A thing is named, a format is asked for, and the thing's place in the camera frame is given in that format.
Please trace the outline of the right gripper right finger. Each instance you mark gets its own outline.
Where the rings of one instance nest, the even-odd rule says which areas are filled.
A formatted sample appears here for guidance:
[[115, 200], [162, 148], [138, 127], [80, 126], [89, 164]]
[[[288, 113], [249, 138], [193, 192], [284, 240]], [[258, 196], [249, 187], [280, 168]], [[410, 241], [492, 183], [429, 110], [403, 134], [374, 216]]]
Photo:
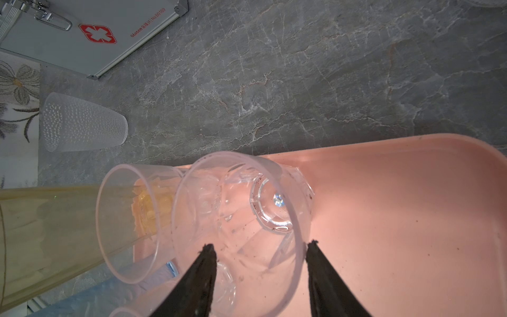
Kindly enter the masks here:
[[306, 263], [310, 311], [313, 317], [371, 317], [320, 250], [316, 240], [308, 244]]

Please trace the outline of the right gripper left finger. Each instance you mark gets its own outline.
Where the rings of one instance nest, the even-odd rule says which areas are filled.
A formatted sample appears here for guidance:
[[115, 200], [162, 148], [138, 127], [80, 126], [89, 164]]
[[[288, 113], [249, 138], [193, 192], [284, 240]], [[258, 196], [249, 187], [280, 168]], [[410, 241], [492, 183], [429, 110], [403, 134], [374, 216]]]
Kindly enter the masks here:
[[217, 276], [217, 254], [206, 244], [152, 316], [209, 316]]

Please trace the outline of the blue plastic cup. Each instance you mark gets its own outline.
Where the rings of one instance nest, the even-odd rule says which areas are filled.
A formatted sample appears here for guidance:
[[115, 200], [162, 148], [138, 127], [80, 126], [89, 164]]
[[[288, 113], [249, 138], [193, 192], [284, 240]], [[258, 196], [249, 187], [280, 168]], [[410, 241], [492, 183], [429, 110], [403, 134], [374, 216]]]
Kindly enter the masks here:
[[31, 316], [109, 316], [114, 309], [131, 304], [140, 296], [174, 279], [179, 273], [176, 263], [168, 262], [139, 284], [126, 284], [113, 277], [32, 313]]

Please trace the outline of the clear faceted cup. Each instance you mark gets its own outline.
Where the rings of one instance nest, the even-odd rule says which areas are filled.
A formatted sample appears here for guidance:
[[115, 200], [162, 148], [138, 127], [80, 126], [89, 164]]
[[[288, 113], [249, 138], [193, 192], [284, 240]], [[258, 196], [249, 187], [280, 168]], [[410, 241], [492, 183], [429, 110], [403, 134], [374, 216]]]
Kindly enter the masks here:
[[[150, 316], [180, 280], [180, 276], [172, 278], [149, 290], [144, 295], [140, 295], [126, 306], [113, 310], [110, 316]], [[211, 316], [230, 316], [233, 311], [235, 297], [236, 284], [232, 274], [226, 265], [218, 262]]]
[[186, 169], [121, 164], [104, 177], [96, 199], [96, 234], [110, 271], [137, 284], [176, 257], [172, 208]]

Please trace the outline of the pink plastic tray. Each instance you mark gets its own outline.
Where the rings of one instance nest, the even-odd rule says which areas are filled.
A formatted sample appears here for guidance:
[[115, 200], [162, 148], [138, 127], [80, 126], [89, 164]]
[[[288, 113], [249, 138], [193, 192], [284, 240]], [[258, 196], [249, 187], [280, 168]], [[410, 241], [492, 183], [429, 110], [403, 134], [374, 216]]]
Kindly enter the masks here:
[[[506, 315], [506, 157], [433, 134], [266, 155], [314, 191], [309, 241], [373, 316]], [[305, 257], [277, 316], [309, 316]]]

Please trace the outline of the amber plastic cup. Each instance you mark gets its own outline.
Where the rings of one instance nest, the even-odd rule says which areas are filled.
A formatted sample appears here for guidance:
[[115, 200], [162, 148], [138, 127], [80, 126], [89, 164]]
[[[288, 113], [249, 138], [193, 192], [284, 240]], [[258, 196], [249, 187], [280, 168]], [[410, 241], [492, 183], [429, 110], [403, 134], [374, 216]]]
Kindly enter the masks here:
[[96, 234], [100, 186], [1, 190], [1, 310], [105, 263]]

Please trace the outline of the frosted dimpled cup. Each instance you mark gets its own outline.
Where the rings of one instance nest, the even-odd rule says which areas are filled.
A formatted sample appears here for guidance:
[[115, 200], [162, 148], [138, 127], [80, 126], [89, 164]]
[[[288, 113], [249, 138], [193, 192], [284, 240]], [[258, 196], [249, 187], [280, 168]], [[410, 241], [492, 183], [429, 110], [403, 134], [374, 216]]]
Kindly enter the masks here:
[[50, 93], [40, 111], [40, 138], [49, 152], [106, 149], [123, 144], [127, 119], [101, 105]]

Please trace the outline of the silver first aid case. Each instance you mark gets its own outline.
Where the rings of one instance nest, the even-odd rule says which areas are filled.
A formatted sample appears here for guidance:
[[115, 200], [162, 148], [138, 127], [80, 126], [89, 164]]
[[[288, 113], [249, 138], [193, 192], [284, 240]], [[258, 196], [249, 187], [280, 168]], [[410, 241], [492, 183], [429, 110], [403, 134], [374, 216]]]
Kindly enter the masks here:
[[189, 11], [187, 1], [2, 1], [1, 51], [97, 79]]

